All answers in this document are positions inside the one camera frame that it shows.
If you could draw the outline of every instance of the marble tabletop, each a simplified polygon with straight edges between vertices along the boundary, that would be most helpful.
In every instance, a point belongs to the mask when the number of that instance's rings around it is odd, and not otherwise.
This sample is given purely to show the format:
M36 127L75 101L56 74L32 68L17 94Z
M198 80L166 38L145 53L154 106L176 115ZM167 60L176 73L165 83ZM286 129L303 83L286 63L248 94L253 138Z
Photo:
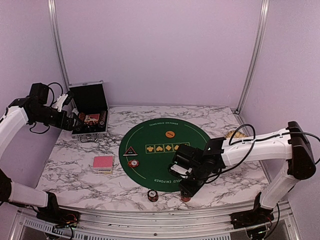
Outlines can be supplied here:
M253 200L268 185L259 162L243 163L205 184L189 202L180 192L158 192L150 202L149 189L131 180L121 167L118 150L123 136L135 125L155 118L193 123L211 138L222 137L239 124L223 106L116 106L109 108L106 136L97 143L81 143L62 131L44 167L37 189L55 193L66 207L109 211L167 211L199 209ZM114 156L113 174L93 171L96 156Z

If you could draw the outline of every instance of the poker chip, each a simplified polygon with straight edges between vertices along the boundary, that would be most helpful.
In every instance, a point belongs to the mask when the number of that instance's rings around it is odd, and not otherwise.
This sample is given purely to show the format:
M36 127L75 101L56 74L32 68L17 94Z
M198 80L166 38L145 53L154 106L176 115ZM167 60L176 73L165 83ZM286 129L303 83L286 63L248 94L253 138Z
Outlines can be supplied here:
M139 166L139 161L136 160L136 159L130 160L130 161L128 162L128 166L129 166L130 168L136 168L136 167Z
M147 195L150 202L154 203L159 199L159 195L156 190L149 190Z
M183 191L180 191L180 194L181 194L181 201L182 202L189 202L191 200L191 197L187 196L186 193L184 193Z

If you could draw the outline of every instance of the red triangle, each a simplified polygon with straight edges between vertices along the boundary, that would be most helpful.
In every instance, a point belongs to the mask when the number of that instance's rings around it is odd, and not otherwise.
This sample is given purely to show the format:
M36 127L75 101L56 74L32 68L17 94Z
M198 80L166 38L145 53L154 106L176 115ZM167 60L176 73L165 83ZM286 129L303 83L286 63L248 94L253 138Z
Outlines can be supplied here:
M134 150L134 148L131 146L128 148L127 151L125 151L125 153L123 154L123 156L137 156L138 154L136 153L136 151Z

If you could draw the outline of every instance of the round green mat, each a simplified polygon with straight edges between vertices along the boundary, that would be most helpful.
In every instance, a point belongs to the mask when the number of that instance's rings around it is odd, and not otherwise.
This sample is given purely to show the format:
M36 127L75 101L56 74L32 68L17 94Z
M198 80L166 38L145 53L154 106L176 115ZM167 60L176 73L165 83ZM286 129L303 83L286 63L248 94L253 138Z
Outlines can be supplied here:
M173 138L166 137L172 131ZM168 172L179 144L204 149L210 137L196 125L174 118L156 118L133 127L123 137L119 158L126 174L136 183L148 189L162 192L177 192L181 181ZM137 156L124 156L132 147ZM139 166L128 166L130 160L139 161Z

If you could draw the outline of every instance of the purple wall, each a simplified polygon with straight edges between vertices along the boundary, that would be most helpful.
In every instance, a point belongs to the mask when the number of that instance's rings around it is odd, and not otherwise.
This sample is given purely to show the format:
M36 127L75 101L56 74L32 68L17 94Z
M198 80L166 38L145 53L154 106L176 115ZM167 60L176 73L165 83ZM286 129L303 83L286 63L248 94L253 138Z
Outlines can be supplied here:
M243 110L259 134L297 121L320 136L320 1L272 0L262 51ZM313 154L320 156L313 139ZM268 169L277 174L281 163ZM319 239L320 170L299 182L289 195L302 240Z
M236 107L257 0L57 0L71 83L104 80L110 105Z
M32 83L62 83L46 1L1 1L0 43L1 115L15 98L28 95ZM37 135L24 127L4 152L0 168L13 181L35 187L59 133L52 128ZM8 239L15 213L7 203L0 207L1 239Z

